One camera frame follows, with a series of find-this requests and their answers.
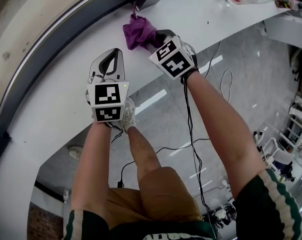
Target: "fiducial marker cube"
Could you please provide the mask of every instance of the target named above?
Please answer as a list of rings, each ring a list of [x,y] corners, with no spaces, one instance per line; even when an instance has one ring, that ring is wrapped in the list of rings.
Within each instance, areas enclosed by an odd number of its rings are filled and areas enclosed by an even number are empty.
[[[195,65],[190,51],[178,36],[165,43],[149,59],[173,80]]]
[[[94,120],[99,123],[122,120],[128,89],[128,81],[88,84]]]

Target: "white table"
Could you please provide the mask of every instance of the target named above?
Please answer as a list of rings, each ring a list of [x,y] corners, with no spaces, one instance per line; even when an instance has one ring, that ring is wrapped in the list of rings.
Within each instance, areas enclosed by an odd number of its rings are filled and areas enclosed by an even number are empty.
[[[285,11],[273,2],[226,7],[219,0],[161,0],[140,12],[157,29],[171,29],[197,52]],[[9,129],[12,142],[0,160],[0,239],[26,239],[28,204],[39,167],[92,123],[85,100],[90,65],[104,51],[123,51],[129,95],[162,73],[149,52],[129,51],[122,26],[130,7],[106,16],[73,41],[42,75]]]

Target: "shorts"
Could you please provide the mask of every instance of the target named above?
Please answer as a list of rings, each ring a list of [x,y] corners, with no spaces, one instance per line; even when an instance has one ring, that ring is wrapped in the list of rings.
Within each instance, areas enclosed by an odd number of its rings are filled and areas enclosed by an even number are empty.
[[[171,167],[160,167],[139,182],[140,190],[110,188],[106,204],[109,229],[138,221],[201,221],[198,205]]]

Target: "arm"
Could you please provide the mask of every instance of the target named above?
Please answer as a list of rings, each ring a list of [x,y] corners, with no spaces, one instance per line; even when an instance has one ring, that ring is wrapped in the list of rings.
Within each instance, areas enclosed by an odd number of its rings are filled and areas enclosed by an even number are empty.
[[[86,137],[72,189],[72,210],[85,210],[105,219],[111,128],[92,124]]]
[[[198,71],[188,77],[187,86],[213,147],[225,166],[236,199],[243,187],[266,165],[241,116]]]

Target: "foot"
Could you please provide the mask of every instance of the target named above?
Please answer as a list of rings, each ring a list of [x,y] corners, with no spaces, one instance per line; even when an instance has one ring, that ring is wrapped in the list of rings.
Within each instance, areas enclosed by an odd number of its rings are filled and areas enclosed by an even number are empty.
[[[123,119],[120,122],[120,126],[126,132],[126,134],[130,127],[135,126],[135,104],[129,97],[125,102]]]

